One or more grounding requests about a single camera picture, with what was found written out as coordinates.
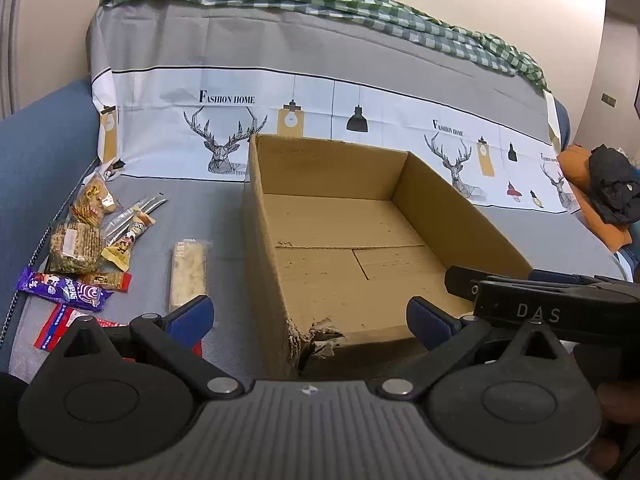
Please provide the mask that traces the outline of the white nougat bar packet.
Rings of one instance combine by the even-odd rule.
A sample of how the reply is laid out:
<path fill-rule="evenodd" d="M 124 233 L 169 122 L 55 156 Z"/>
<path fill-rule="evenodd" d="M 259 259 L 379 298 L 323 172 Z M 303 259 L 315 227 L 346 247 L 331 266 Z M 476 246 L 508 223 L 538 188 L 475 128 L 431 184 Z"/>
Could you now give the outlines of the white nougat bar packet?
<path fill-rule="evenodd" d="M 209 242 L 178 240 L 172 250 L 169 311 L 175 311 L 197 296 L 208 294 Z"/>

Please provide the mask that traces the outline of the yellow snack bar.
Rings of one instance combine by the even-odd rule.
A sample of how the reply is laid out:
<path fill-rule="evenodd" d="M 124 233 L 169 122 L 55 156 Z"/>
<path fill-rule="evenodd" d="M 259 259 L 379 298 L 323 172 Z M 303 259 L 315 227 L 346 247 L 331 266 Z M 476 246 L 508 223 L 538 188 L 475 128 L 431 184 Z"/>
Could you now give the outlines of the yellow snack bar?
<path fill-rule="evenodd" d="M 113 263 L 122 272 L 127 272 L 130 267 L 134 243 L 154 224 L 155 220 L 149 214 L 143 211 L 136 212 L 124 234 L 111 245 L 107 245 L 102 249 L 101 257 L 107 262 Z"/>

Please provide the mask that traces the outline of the purple candy wrapper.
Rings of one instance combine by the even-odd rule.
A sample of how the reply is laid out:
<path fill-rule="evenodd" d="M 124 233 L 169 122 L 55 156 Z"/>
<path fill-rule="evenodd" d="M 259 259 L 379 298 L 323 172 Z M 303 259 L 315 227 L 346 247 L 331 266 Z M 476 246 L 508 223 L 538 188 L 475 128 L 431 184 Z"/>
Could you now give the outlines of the purple candy wrapper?
<path fill-rule="evenodd" d="M 41 273 L 25 268 L 16 284 L 18 292 L 64 304 L 80 310 L 100 312 L 113 293 L 100 286 L 88 285 L 68 276 Z"/>

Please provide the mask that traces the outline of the red white snack packet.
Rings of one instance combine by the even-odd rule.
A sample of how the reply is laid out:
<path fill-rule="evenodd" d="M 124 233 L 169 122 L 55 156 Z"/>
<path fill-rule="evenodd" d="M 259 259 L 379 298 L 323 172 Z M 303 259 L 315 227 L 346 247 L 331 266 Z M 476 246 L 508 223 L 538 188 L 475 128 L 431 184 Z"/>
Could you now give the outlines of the red white snack packet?
<path fill-rule="evenodd" d="M 52 351 L 76 318 L 85 318 L 86 316 L 92 318 L 92 314 L 89 312 L 57 304 L 47 322 L 41 327 L 34 347 L 47 352 Z"/>

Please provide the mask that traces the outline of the silver foil snack stick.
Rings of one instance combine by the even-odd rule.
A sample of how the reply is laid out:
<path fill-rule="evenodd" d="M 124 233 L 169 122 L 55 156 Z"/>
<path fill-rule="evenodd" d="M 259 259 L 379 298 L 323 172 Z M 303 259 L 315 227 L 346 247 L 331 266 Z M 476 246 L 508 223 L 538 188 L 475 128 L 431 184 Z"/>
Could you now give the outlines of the silver foil snack stick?
<path fill-rule="evenodd" d="M 116 214 L 116 216 L 108 220 L 107 224 L 102 228 L 104 244 L 111 245 L 122 236 L 122 234 L 127 231 L 131 219 L 134 218 L 136 212 L 142 211 L 145 214 L 150 214 L 166 202 L 167 197 L 163 193 L 158 193 L 143 197 L 141 200 L 137 200 L 132 206 Z"/>

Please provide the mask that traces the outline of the brown cardboard box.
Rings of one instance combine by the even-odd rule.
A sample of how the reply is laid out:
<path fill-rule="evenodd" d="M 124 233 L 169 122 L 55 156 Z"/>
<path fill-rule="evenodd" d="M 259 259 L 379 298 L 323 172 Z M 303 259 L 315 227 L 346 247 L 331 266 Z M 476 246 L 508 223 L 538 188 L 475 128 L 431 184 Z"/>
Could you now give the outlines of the brown cardboard box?
<path fill-rule="evenodd" d="M 530 264 L 437 172 L 408 152 L 321 139 L 250 139 L 247 278 L 273 379 L 384 375 L 420 356 L 412 297 L 459 316 L 450 266 L 525 278 Z"/>

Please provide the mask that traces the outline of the round grain cake packet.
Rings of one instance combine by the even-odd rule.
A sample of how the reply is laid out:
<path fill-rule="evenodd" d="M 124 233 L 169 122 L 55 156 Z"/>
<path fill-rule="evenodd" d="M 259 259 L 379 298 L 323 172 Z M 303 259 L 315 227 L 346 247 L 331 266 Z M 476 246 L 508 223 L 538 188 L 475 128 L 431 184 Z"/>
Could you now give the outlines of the round grain cake packet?
<path fill-rule="evenodd" d="M 58 223 L 51 234 L 48 270 L 87 274 L 100 266 L 103 238 L 96 226 L 80 221 Z"/>

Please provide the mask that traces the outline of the small orange red snack packet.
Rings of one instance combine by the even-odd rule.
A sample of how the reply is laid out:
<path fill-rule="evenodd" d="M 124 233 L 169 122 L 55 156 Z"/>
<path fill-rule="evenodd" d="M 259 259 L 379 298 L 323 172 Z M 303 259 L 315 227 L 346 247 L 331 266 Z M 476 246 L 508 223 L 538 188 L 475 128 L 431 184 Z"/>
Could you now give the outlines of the small orange red snack packet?
<path fill-rule="evenodd" d="M 128 272 L 110 271 L 82 274 L 81 283 L 98 286 L 110 292 L 128 292 L 131 275 Z"/>

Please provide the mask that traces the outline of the black garment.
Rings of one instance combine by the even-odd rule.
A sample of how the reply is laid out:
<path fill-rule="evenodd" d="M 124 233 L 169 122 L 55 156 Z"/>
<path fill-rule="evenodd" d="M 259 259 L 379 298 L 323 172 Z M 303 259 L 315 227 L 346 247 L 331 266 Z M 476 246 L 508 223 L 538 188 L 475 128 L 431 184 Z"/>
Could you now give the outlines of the black garment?
<path fill-rule="evenodd" d="M 605 223 L 626 226 L 639 220 L 639 170 L 615 148 L 600 145 L 588 159 L 593 208 Z"/>

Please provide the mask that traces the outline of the grey deer print sofa cover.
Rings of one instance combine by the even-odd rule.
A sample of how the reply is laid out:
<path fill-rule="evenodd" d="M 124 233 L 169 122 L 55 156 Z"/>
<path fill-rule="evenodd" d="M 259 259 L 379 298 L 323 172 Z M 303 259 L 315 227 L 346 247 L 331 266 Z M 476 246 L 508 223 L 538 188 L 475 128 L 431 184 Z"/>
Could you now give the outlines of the grey deer print sofa cover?
<path fill-rule="evenodd" d="M 542 94 L 518 77 L 293 11 L 146 0 L 102 8 L 91 76 L 1 125 L 1 365 L 32 379 L 43 268 L 78 185 L 117 146 L 119 209 L 166 204 L 102 316 L 169 307 L 180 240 L 207 249 L 206 360 L 254 378 L 370 376 L 419 352 L 422 296 L 454 264 L 622 278 L 562 181 Z"/>

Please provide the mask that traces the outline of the small wall switch plate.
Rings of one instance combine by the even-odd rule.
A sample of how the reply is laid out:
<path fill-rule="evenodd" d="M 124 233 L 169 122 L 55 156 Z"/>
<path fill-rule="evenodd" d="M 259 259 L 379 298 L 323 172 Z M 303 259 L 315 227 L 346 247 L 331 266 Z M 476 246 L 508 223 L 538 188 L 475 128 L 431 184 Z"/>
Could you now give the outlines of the small wall switch plate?
<path fill-rule="evenodd" d="M 602 93 L 601 101 L 610 107 L 616 107 L 616 99 L 606 93 Z"/>

